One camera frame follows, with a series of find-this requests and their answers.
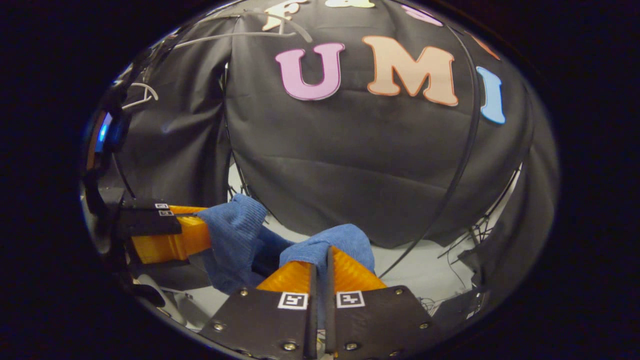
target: blue towel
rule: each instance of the blue towel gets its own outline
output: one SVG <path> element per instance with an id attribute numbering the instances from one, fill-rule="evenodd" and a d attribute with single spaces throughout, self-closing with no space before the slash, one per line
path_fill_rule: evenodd
<path id="1" fill-rule="evenodd" d="M 317 267 L 318 326 L 324 328 L 324 294 L 327 285 L 326 255 L 336 246 L 374 272 L 368 237 L 357 226 L 346 224 L 293 243 L 262 225 L 267 210 L 250 197 L 236 194 L 226 203 L 198 212 L 209 228 L 212 249 L 201 252 L 214 288 L 231 294 L 242 286 L 254 288 L 269 274 L 290 261 Z"/>

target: bolt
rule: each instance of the bolt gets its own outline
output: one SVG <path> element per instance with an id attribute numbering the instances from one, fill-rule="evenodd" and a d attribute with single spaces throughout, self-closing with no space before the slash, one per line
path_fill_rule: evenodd
<path id="1" fill-rule="evenodd" d="M 285 345 L 282 345 L 282 347 L 286 350 L 286 351 L 293 351 L 296 350 L 298 348 L 298 346 L 294 343 L 286 343 Z"/>

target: black cloth backdrop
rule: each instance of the black cloth backdrop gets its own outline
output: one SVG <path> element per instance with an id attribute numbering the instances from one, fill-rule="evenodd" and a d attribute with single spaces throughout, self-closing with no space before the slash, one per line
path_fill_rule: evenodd
<path id="1" fill-rule="evenodd" d="M 280 2 L 244 1 L 220 15 L 263 11 Z M 293 231 L 311 235 L 352 223 L 382 247 L 420 238 L 463 156 L 472 112 L 479 111 L 474 109 L 474 97 L 481 104 L 484 101 L 482 78 L 470 73 L 469 61 L 502 80 L 506 123 L 498 125 L 480 116 L 461 181 L 429 238 L 451 235 L 477 221 L 514 169 L 533 161 L 532 142 L 548 142 L 538 151 L 546 152 L 547 168 L 557 170 L 552 163 L 553 141 L 544 140 L 548 131 L 537 134 L 540 124 L 548 127 L 540 101 L 504 56 L 496 60 L 464 27 L 437 13 L 432 15 L 454 31 L 410 17 L 399 3 L 375 3 L 370 9 L 329 8 L 324 1 L 301 3 L 292 20 L 309 32 L 311 44 L 300 36 L 246 36 L 174 49 L 149 74 L 146 83 L 159 100 L 132 108 L 129 136 L 120 154 L 136 195 L 190 206 L 226 202 L 231 147 L 252 192 Z M 265 21 L 254 15 L 209 19 L 189 30 L 183 41 L 260 32 Z M 374 58 L 361 40 L 366 35 L 392 37 L 414 58 L 426 46 L 450 52 L 459 104 L 437 104 L 420 93 L 411 97 L 404 88 L 391 97 L 368 92 Z M 274 57 L 304 49 L 303 78 L 306 83 L 318 83 L 323 78 L 322 63 L 313 47 L 327 42 L 346 46 L 339 55 L 339 90 L 320 101 L 291 97 Z M 228 81 L 223 88 L 220 79 L 227 63 Z M 478 94 L 472 91 L 472 76 L 480 85 Z M 127 102 L 141 99 L 143 91 L 132 87 Z M 557 172 L 548 176 L 553 179 L 548 185 L 557 186 Z M 103 186 L 118 184 L 111 171 Z"/>

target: white floor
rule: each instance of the white floor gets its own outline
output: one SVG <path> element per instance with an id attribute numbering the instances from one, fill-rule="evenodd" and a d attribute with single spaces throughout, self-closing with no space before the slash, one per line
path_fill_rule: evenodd
<path id="1" fill-rule="evenodd" d="M 489 229 L 493 227 L 495 221 L 502 213 L 504 205 L 511 195 L 516 182 L 517 178 L 511 185 L 507 196 L 505 196 L 504 200 L 499 204 L 489 219 Z M 241 182 L 235 165 L 232 165 L 232 168 L 229 170 L 229 184 L 238 191 L 241 188 Z M 291 241 L 298 242 L 308 238 L 308 236 L 288 230 L 279 224 L 273 216 L 267 216 L 264 225 Z M 395 249 L 383 249 L 372 246 L 376 262 L 376 274 L 382 274 L 408 246 L 409 244 L 406 244 Z M 433 314 L 442 301 L 471 290 L 472 271 L 461 261 L 455 261 L 460 252 L 472 249 L 473 246 L 472 240 L 465 240 L 450 251 L 448 259 L 446 255 L 438 259 L 438 256 L 443 254 L 447 248 L 443 248 L 429 240 L 422 240 L 402 262 L 384 276 L 382 280 L 387 286 L 405 285 L 409 287 L 413 294 L 421 299 L 429 312 Z M 191 299 L 184 293 L 176 293 L 174 294 L 175 300 L 178 311 L 180 311 L 180 314 L 187 320 L 187 328 L 194 331 L 199 331 L 228 298 L 227 295 L 214 289 L 212 286 L 188 290 L 186 293 L 190 295 L 189 297 L 191 297 Z"/>

